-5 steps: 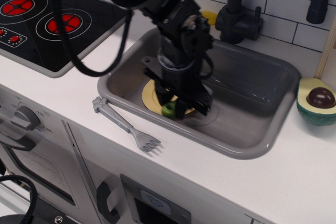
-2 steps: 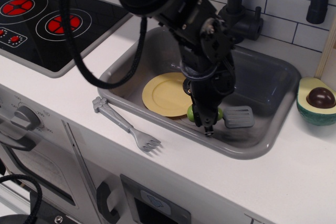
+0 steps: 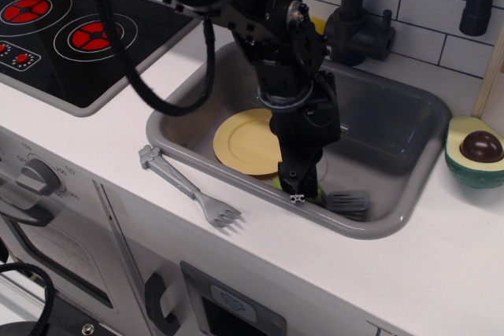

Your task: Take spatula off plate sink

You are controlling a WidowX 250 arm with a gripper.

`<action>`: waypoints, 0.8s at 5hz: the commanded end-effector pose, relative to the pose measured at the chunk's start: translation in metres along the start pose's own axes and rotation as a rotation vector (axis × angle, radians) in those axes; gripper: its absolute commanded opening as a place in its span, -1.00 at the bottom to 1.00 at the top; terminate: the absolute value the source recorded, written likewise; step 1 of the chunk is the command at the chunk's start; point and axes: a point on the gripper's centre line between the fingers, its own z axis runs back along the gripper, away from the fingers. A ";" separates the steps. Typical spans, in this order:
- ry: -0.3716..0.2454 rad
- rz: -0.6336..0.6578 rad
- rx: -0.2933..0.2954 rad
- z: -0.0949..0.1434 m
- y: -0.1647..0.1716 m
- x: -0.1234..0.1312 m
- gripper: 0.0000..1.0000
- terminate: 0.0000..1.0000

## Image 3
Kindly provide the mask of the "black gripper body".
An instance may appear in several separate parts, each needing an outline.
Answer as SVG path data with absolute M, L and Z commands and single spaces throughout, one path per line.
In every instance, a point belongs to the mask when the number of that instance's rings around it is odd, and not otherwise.
M 290 112 L 274 112 L 270 127 L 280 143 L 280 188 L 289 197 L 291 194 L 305 195 L 308 167 L 317 166 L 323 148 L 340 138 L 335 77 L 330 72 L 318 72 L 313 77 L 313 91 L 304 105 Z

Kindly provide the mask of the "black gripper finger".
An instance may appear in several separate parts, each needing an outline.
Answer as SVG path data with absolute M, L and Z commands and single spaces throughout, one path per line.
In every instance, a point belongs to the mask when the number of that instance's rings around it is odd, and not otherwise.
M 318 196 L 317 167 L 311 164 L 305 174 L 305 197 L 316 198 Z

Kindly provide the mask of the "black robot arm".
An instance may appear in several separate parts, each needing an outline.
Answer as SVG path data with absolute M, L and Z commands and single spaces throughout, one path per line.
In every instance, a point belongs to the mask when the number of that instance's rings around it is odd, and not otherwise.
M 258 80 L 280 143 L 280 185 L 293 201 L 318 195 L 317 163 L 339 139 L 339 110 L 327 55 L 302 0 L 162 0 L 178 13 L 227 28 Z

